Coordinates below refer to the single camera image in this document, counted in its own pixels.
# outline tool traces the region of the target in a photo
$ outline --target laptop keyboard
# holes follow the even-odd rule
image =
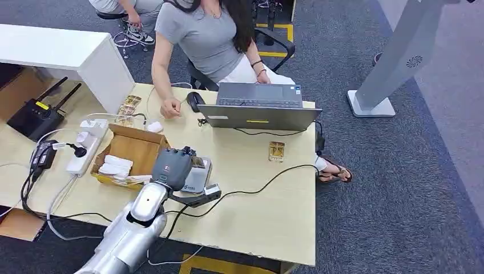
[[[249,106],[249,107],[301,107],[298,101],[279,101],[279,100],[249,100],[220,98],[219,106]]]

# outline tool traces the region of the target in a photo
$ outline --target foot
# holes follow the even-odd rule
[[[126,31],[126,36],[144,45],[153,45],[155,43],[155,40],[153,39],[153,37],[149,36],[144,31],[140,31],[136,27],[133,27],[129,23]]]
[[[326,158],[318,157],[315,162],[316,167],[320,170],[318,178],[321,182],[332,183],[338,180],[351,182],[353,175],[346,167],[336,165]]]

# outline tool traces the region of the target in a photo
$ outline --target chair armrest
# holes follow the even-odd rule
[[[296,46],[294,45],[294,43],[292,43],[291,41],[288,41],[286,38],[282,37],[281,35],[278,35],[272,30],[265,29],[262,27],[256,27],[255,34],[256,35],[263,34],[266,37],[272,38],[276,43],[283,46],[287,51],[286,57],[284,57],[284,59],[272,69],[273,71],[276,71],[277,69],[279,69],[292,55],[294,55],[294,52],[296,51]]]
[[[188,70],[188,73],[190,73],[191,77],[199,81],[200,84],[202,84],[208,90],[211,90],[211,91],[219,90],[219,85],[216,84],[214,81],[212,81],[205,74],[201,73],[198,69],[196,69],[196,67],[193,65],[192,61],[190,60],[188,60],[187,62],[187,70]]]

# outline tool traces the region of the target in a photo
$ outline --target laptop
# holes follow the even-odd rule
[[[216,104],[302,108],[303,96],[297,84],[221,83]]]
[[[303,108],[299,85],[221,83],[217,105],[198,105],[212,127],[304,131],[322,112]]]

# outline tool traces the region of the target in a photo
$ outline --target power strip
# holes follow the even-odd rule
[[[66,171],[73,175],[82,176],[94,158],[94,154],[101,145],[109,126],[105,119],[85,120],[80,124],[83,130],[79,133],[76,142],[87,149],[86,154],[78,158],[73,156],[66,167]]]

